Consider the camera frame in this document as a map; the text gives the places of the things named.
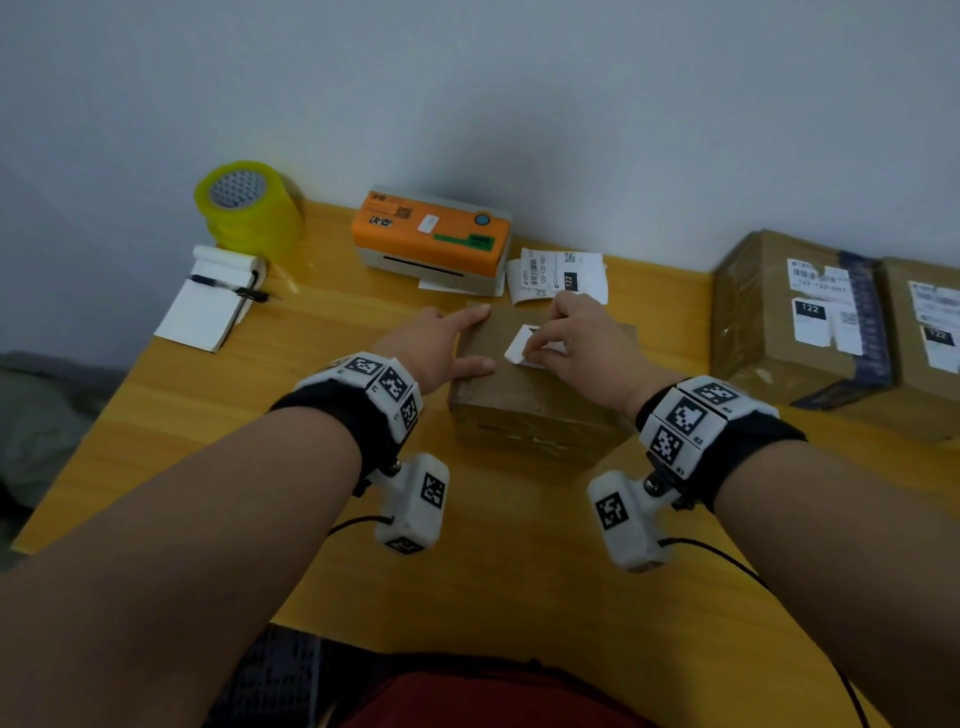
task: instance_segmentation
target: green sticker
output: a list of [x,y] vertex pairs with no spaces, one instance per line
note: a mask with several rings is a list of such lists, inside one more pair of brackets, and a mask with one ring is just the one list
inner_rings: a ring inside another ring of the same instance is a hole
[[456,245],[466,245],[468,248],[472,248],[475,251],[484,251],[489,253],[493,250],[493,243],[495,238],[490,237],[489,235],[478,235],[475,232],[472,232],[467,237],[453,237],[452,235],[434,235],[434,240],[440,240],[444,243],[455,243]]

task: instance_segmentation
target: person's right hand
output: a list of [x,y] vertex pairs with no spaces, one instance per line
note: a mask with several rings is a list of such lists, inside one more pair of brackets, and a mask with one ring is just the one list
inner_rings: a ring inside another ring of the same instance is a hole
[[[587,294],[561,291],[523,355],[541,364],[588,400],[622,412],[631,421],[659,390],[684,375],[651,362],[636,342]],[[542,347],[563,341],[566,356]]]

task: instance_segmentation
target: pen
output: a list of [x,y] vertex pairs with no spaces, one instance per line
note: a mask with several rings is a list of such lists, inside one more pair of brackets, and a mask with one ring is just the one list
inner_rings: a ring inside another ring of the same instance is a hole
[[228,291],[233,291],[237,296],[242,299],[250,299],[251,301],[256,301],[257,303],[266,303],[270,299],[269,293],[264,293],[263,291],[254,291],[252,288],[244,288],[243,286],[232,285],[227,283],[225,280],[217,280],[208,278],[207,276],[198,276],[194,274],[190,276],[190,280],[200,285],[208,285],[211,288],[226,288]]

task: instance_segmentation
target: white sensor device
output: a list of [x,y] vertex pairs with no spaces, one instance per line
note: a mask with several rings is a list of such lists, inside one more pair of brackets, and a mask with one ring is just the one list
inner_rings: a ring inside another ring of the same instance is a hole
[[607,553],[621,569],[644,573],[670,560],[670,547],[657,543],[664,534],[656,515],[680,497],[677,491],[651,495],[642,480],[631,480],[622,471],[609,471],[591,480],[587,495]]
[[396,475],[373,471],[370,481],[383,490],[380,515],[394,519],[389,525],[377,524],[373,533],[377,541],[404,556],[437,543],[444,524],[450,468],[421,452],[402,463]]

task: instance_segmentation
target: person's right arm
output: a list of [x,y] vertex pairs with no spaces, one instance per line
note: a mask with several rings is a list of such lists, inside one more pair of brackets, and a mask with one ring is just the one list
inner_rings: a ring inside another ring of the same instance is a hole
[[[636,417],[684,375],[651,363],[589,296],[561,293],[527,358]],[[564,341],[567,356],[541,347]],[[774,595],[893,725],[960,716],[960,524],[804,442],[759,450],[717,519]]]

